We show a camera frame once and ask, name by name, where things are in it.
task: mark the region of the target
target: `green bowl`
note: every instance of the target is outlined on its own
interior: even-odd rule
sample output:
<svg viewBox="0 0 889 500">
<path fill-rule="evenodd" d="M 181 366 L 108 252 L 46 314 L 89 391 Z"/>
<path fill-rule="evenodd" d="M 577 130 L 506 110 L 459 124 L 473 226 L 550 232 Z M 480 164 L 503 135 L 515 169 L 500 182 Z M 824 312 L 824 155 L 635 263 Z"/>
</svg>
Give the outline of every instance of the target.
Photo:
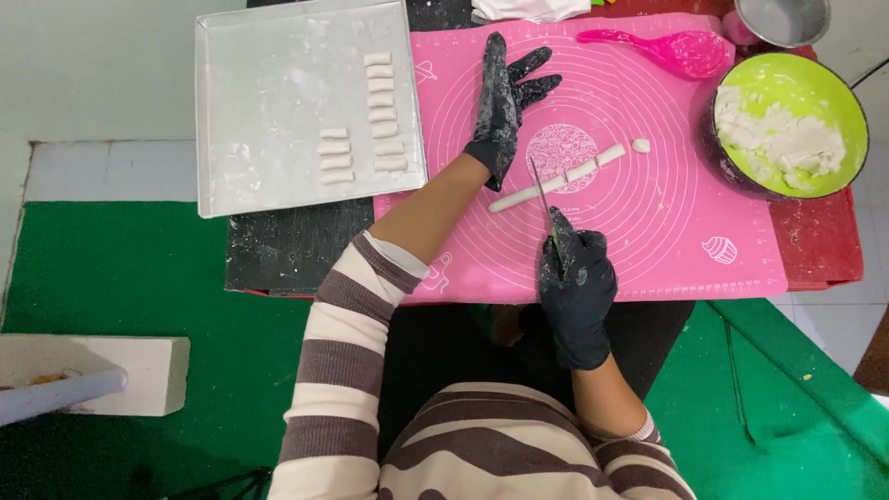
<svg viewBox="0 0 889 500">
<path fill-rule="evenodd" d="M 793 54 L 764 53 L 732 68 L 720 84 L 740 87 L 742 98 L 754 93 L 761 95 L 761 100 L 746 99 L 741 109 L 754 117 L 764 117 L 765 110 L 775 102 L 795 116 L 817 117 L 840 132 L 846 151 L 838 172 L 813 178 L 808 173 L 800 174 L 802 181 L 813 186 L 812 190 L 791 188 L 779 175 L 768 181 L 757 181 L 743 153 L 718 139 L 713 118 L 714 93 L 703 120 L 704 142 L 708 153 L 713 153 L 709 154 L 711 159 L 719 161 L 718 170 L 729 182 L 756 192 L 765 191 L 771 198 L 820 198 L 848 186 L 858 175 L 868 154 L 867 120 L 855 94 L 830 69 Z M 719 143 L 721 151 L 713 151 L 713 141 Z M 743 181 L 738 179 L 735 169 L 743 174 Z"/>
</svg>

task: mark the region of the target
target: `gloved hand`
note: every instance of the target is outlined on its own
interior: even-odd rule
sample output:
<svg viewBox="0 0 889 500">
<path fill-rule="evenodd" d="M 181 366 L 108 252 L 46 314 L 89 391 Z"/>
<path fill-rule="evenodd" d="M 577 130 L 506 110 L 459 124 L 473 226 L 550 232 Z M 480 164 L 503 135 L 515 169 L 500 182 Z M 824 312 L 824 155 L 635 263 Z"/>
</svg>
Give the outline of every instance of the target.
<svg viewBox="0 0 889 500">
<path fill-rule="evenodd" d="M 485 183 L 490 190 L 500 192 L 503 177 L 516 157 L 522 111 L 541 101 L 562 83 L 561 75 L 517 83 L 549 60 L 552 53 L 549 47 L 540 47 L 507 66 L 503 35 L 495 31 L 488 36 L 485 57 L 482 59 L 482 95 L 478 104 L 476 131 L 463 152 L 491 171 L 491 179 Z"/>
<path fill-rule="evenodd" d="M 562 368 L 593 370 L 611 353 L 603 321 L 617 294 L 617 275 L 604 234 L 575 232 L 558 208 L 549 213 L 559 244 L 557 251 L 553 237 L 543 242 L 539 285 L 556 360 Z"/>
</svg>

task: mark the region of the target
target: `dough piece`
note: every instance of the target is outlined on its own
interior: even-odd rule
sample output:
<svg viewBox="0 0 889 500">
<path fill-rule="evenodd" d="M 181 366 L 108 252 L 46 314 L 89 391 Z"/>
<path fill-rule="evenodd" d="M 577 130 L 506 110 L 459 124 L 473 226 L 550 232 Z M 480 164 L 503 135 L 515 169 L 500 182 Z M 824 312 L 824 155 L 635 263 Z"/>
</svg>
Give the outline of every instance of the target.
<svg viewBox="0 0 889 500">
<path fill-rule="evenodd" d="M 544 193 L 549 193 L 550 191 L 557 190 L 564 185 L 565 185 L 565 178 L 563 178 L 561 175 L 541 182 L 541 186 L 543 188 Z M 512 194 L 508 194 L 507 196 L 500 198 L 497 201 L 491 203 L 488 206 L 488 212 L 490 212 L 492 214 L 496 214 L 502 210 L 506 210 L 507 208 L 510 208 L 510 207 L 516 206 L 522 202 L 528 201 L 529 199 L 535 199 L 540 194 L 541 194 L 541 191 L 537 189 L 537 184 L 534 183 L 534 185 L 531 187 L 516 191 Z"/>
<path fill-rule="evenodd" d="M 392 65 L 385 64 L 382 66 L 368 66 L 367 67 L 367 77 L 368 78 L 391 78 L 393 75 Z"/>
<path fill-rule="evenodd" d="M 374 139 L 382 139 L 384 137 L 392 137 L 398 135 L 398 124 L 395 122 L 386 122 L 382 124 L 371 125 L 371 135 Z"/>
<path fill-rule="evenodd" d="M 392 52 L 376 52 L 364 55 L 364 65 L 392 64 Z"/>
<path fill-rule="evenodd" d="M 348 139 L 348 128 L 325 128 L 321 130 L 322 139 Z"/>
<path fill-rule="evenodd" d="M 373 147 L 373 154 L 381 157 L 383 155 L 403 155 L 404 143 L 401 141 L 385 141 Z"/>
<path fill-rule="evenodd" d="M 599 166 L 605 166 L 606 163 L 616 160 L 619 157 L 622 157 L 627 154 L 627 151 L 623 148 L 623 145 L 620 143 L 614 144 L 611 148 L 602 151 L 598 155 L 596 155 L 596 163 Z"/>
<path fill-rule="evenodd" d="M 385 108 L 387 106 L 395 106 L 395 95 L 391 92 L 372 93 L 367 98 L 368 108 Z"/>
<path fill-rule="evenodd" d="M 565 177 L 568 178 L 569 182 L 574 182 L 574 181 L 577 181 L 578 179 L 580 179 L 581 177 L 583 177 L 584 175 L 586 175 L 588 173 L 592 173 L 597 168 L 598 168 L 598 165 L 596 165 L 596 160 L 594 158 L 590 158 L 589 160 L 581 163 L 580 165 L 577 165 L 576 167 L 572 168 L 571 170 L 566 171 Z"/>
<path fill-rule="evenodd" d="M 393 170 L 407 170 L 407 158 L 391 157 L 377 158 L 373 160 L 373 170 L 377 172 L 391 172 Z"/>
<path fill-rule="evenodd" d="M 352 155 L 339 155 L 337 157 L 327 157 L 321 160 L 321 170 L 348 168 L 350 166 L 352 166 Z"/>
<path fill-rule="evenodd" d="M 351 150 L 348 141 L 321 141 L 316 151 L 319 155 L 341 155 Z"/>
<path fill-rule="evenodd" d="M 395 80 L 392 78 L 370 78 L 367 80 L 367 88 L 371 92 L 395 90 Z"/>
<path fill-rule="evenodd" d="M 367 119 L 369 119 L 372 124 L 377 122 L 391 122 L 396 118 L 395 108 L 371 109 L 371 112 L 367 115 Z"/>
<path fill-rule="evenodd" d="M 335 182 L 352 182 L 355 180 L 355 173 L 351 170 L 340 170 L 339 172 L 325 173 L 321 176 L 322 184 L 333 184 Z"/>
<path fill-rule="evenodd" d="M 649 153 L 652 150 L 652 145 L 647 139 L 634 139 L 630 147 L 632 147 L 636 153 Z"/>
</svg>

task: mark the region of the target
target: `pink ladle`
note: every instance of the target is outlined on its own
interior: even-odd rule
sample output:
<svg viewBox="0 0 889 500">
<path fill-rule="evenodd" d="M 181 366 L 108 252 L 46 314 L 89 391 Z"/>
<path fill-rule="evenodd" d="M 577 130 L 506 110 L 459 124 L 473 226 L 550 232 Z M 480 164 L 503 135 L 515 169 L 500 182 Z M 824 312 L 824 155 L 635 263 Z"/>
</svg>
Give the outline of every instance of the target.
<svg viewBox="0 0 889 500">
<path fill-rule="evenodd" d="M 734 64 L 734 45 L 712 31 L 690 29 L 649 40 L 616 29 L 591 29 L 577 34 L 578 43 L 618 42 L 636 47 L 671 73 L 702 80 L 722 76 Z"/>
</svg>

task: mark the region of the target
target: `hand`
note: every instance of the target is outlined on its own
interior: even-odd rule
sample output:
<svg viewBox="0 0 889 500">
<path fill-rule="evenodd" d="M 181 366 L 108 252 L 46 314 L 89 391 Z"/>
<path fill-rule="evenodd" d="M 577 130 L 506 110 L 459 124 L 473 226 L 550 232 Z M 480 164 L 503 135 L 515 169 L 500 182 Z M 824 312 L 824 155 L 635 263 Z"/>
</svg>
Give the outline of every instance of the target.
<svg viewBox="0 0 889 500">
<path fill-rule="evenodd" d="M 506 40 L 493 32 L 488 36 L 482 59 L 482 94 L 478 104 L 476 131 L 463 152 L 470 154 L 491 171 L 485 183 L 488 189 L 500 192 L 503 177 L 516 157 L 518 127 L 522 111 L 562 83 L 561 75 L 517 82 L 543 66 L 552 56 L 552 49 L 540 47 L 522 59 L 506 65 Z"/>
<path fill-rule="evenodd" d="M 543 242 L 539 285 L 556 360 L 562 368 L 594 370 L 611 353 L 603 321 L 617 294 L 617 276 L 604 234 L 575 232 L 558 208 L 549 213 L 559 243 L 557 250 L 553 237 Z"/>
</svg>

